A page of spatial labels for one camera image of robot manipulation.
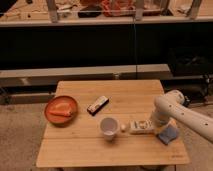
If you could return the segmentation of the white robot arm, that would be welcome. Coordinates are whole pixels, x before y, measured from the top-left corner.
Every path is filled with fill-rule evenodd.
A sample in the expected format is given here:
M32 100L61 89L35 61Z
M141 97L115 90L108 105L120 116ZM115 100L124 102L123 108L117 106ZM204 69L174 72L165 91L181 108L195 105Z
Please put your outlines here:
M213 143L213 118L184 106L185 97L179 90L172 90L154 99L154 111L150 116L154 127L167 125L171 118Z

